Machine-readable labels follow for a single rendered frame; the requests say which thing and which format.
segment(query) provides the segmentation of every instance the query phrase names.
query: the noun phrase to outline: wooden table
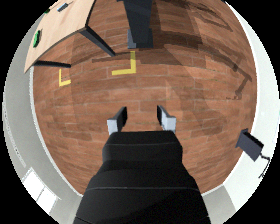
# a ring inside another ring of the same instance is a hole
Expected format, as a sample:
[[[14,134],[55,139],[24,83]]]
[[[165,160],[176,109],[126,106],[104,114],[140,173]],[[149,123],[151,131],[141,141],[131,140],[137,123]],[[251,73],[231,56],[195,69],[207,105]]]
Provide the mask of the wooden table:
[[[68,6],[58,12],[57,8],[64,3],[67,3]],[[110,56],[114,56],[115,52],[88,26],[89,17],[94,4],[95,0],[59,0],[54,3],[49,8],[49,13],[44,15],[37,28],[37,31],[41,31],[39,44],[34,48],[33,40],[30,43],[24,73],[26,73],[31,66],[70,68],[70,64],[40,61],[39,58],[58,43],[76,33],[81,33],[94,44],[98,45],[102,50],[107,52]]]

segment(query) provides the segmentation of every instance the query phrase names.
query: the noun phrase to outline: table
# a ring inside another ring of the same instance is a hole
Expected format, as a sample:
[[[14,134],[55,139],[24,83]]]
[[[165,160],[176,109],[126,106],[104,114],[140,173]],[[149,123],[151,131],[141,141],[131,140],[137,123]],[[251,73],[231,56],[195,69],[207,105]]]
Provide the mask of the table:
[[[58,12],[57,8],[64,3],[67,3],[68,6]],[[88,26],[89,17],[94,4],[95,0],[59,0],[54,3],[50,7],[50,11],[44,15],[38,25],[37,31],[41,31],[38,46],[34,48],[33,41],[30,43],[24,73],[26,73],[31,66],[70,68],[70,64],[40,61],[39,58],[48,50],[76,33],[81,33],[110,56],[115,56],[115,52]]]

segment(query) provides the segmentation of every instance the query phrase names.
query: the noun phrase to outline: green object on table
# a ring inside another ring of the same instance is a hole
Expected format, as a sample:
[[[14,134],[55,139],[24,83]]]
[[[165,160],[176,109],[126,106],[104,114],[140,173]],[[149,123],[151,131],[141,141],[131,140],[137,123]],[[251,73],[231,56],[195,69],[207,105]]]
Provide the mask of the green object on table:
[[[37,33],[35,34],[34,41],[33,41],[33,47],[37,47],[39,44],[39,37],[40,37],[41,31],[38,30]]]

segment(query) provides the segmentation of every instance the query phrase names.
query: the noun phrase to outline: yellow corner mark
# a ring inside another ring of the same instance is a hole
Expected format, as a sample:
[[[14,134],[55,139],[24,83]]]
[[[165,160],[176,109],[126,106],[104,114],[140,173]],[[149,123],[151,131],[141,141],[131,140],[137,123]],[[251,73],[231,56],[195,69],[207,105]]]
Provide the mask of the yellow corner mark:
[[[71,80],[61,82],[61,69],[59,69],[59,86],[69,85],[70,83],[71,83]]]
[[[124,75],[124,74],[133,74],[136,73],[136,59],[135,51],[130,51],[130,69],[115,70],[112,71],[112,75]]]

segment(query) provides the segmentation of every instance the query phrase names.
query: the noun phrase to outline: wooden floor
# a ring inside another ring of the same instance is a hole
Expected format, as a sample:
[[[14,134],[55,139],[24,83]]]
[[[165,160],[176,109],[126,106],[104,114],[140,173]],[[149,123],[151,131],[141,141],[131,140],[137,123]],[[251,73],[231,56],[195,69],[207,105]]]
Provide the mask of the wooden floor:
[[[242,150],[242,129],[251,131],[257,100],[256,69],[246,35],[219,0],[154,0],[150,27],[154,48],[134,49],[123,2],[97,0],[89,26],[116,52],[110,57],[81,34],[61,42],[40,60],[72,64],[35,67],[34,101],[47,148],[70,184],[84,193],[102,165],[107,119],[127,106],[122,131],[162,130],[156,106],[177,118],[183,164],[201,193],[222,184]]]

